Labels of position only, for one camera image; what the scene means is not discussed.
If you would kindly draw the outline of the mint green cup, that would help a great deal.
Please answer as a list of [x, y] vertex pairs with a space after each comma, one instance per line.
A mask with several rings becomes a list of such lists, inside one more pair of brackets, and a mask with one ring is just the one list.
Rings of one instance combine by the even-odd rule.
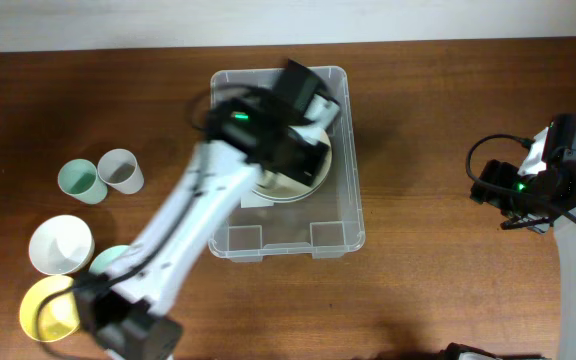
[[65, 194], [89, 205], [102, 202], [108, 193], [106, 184], [98, 176], [97, 168], [86, 159], [67, 162], [60, 169], [57, 182]]

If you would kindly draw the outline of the yellow bowl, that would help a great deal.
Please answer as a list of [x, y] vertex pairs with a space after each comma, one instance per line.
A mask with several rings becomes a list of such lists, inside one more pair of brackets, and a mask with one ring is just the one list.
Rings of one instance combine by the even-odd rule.
[[80, 320], [74, 296], [62, 295], [41, 311], [39, 326], [35, 318], [40, 303], [49, 295], [65, 290], [74, 280], [65, 275], [54, 275], [36, 282], [24, 295], [19, 308], [19, 323], [24, 333], [35, 341], [55, 342], [76, 332]]

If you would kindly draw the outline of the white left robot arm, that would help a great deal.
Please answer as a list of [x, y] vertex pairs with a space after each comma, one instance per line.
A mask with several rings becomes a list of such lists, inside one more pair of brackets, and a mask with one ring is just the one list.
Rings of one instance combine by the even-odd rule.
[[167, 359], [182, 336], [168, 317], [209, 236], [268, 176], [315, 187], [331, 147], [321, 135], [339, 102], [316, 72], [289, 60], [270, 87], [231, 83], [208, 110], [179, 183], [129, 250], [73, 286], [82, 328], [112, 359]]

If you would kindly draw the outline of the mint green bowl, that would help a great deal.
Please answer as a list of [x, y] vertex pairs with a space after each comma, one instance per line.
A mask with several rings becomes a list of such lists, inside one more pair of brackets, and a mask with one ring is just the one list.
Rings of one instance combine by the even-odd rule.
[[116, 245], [102, 251], [92, 261], [88, 271], [95, 275], [102, 274], [115, 259], [122, 256], [128, 249], [128, 245]]

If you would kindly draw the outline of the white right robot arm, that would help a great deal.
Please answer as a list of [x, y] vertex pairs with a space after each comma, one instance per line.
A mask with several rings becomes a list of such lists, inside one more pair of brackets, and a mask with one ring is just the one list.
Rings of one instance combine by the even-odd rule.
[[534, 137], [514, 140], [528, 151], [522, 165], [490, 160], [480, 175], [468, 170], [470, 198], [499, 209], [504, 230], [553, 234], [561, 279], [557, 356], [576, 359], [576, 113], [557, 115]]

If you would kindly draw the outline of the grey cup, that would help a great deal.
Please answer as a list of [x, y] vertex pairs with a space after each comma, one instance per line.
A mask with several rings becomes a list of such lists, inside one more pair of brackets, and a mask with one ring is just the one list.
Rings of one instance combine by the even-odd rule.
[[97, 164], [99, 177], [115, 190], [131, 195], [144, 186], [144, 176], [135, 155], [127, 149], [105, 153]]

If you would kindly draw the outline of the white bowl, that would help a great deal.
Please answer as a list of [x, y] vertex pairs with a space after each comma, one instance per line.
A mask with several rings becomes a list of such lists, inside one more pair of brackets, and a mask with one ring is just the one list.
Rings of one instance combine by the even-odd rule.
[[28, 256], [32, 266], [46, 275], [67, 275], [82, 270], [95, 250], [90, 227], [79, 217], [58, 215], [32, 234]]

